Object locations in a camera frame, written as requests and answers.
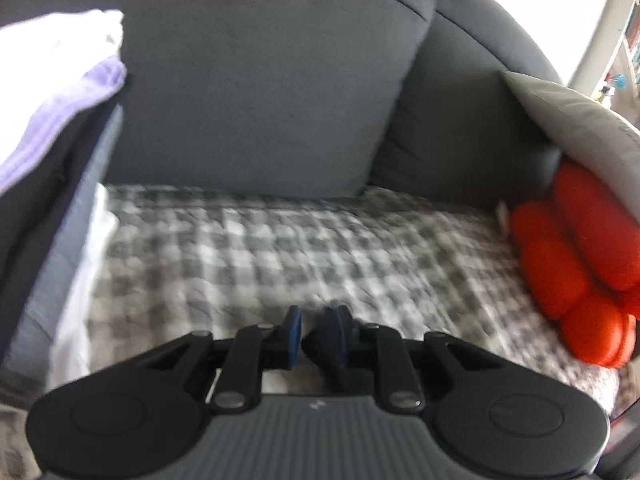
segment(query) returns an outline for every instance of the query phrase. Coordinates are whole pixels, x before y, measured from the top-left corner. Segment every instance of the gingham bedspread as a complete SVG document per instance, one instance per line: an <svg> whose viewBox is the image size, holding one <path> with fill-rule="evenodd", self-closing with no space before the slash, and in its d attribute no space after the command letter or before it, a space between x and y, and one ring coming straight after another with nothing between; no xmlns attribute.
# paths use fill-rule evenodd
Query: gingham bedspread
<svg viewBox="0 0 640 480"><path fill-rule="evenodd" d="M120 220L95 292L94 369L181 336L217 338L332 301L421 338L448 332L571 384L608 412L635 400L626 370L573 358L532 302L492 216L380 188L350 202L113 187ZM265 388L312 393L311 364Z"/></svg>

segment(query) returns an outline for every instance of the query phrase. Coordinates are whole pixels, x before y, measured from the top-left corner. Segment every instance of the beige cushion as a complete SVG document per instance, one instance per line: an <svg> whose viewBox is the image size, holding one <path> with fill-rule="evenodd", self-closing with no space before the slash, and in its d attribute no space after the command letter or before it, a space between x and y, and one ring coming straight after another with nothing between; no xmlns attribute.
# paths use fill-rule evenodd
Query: beige cushion
<svg viewBox="0 0 640 480"><path fill-rule="evenodd" d="M640 132L570 88L515 72L504 79L548 137L593 171L640 222Z"/></svg>

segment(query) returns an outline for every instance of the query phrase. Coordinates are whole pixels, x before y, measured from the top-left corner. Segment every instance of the red plush toy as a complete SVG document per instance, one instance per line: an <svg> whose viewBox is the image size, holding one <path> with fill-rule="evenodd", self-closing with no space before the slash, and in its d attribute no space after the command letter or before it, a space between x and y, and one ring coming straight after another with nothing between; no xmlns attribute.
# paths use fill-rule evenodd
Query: red plush toy
<svg viewBox="0 0 640 480"><path fill-rule="evenodd" d="M640 225L593 173L562 163L549 201L511 216L520 267L542 312L582 361L619 368L640 316Z"/></svg>

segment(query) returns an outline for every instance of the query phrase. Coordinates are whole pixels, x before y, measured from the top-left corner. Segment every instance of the back cushion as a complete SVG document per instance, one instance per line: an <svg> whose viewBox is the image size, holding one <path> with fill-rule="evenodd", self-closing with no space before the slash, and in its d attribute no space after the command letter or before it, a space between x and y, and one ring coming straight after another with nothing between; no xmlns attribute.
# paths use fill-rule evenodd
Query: back cushion
<svg viewBox="0 0 640 480"><path fill-rule="evenodd" d="M545 193L559 152L507 89L505 70L558 81L495 1L437 0L372 182L485 208Z"/></svg>
<svg viewBox="0 0 640 480"><path fill-rule="evenodd" d="M124 12L132 74L108 182L359 192L433 0L0 0L0 24Z"/></svg>

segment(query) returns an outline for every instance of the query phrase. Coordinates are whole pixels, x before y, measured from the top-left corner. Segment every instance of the purple cloth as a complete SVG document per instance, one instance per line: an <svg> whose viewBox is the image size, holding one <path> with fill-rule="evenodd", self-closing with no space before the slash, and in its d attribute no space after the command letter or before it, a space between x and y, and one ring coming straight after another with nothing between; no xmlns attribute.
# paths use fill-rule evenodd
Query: purple cloth
<svg viewBox="0 0 640 480"><path fill-rule="evenodd" d="M80 81L47 99L31 117L18 147L0 164L0 195L40 164L76 114L119 92L126 75L120 58L111 56L89 70Z"/></svg>

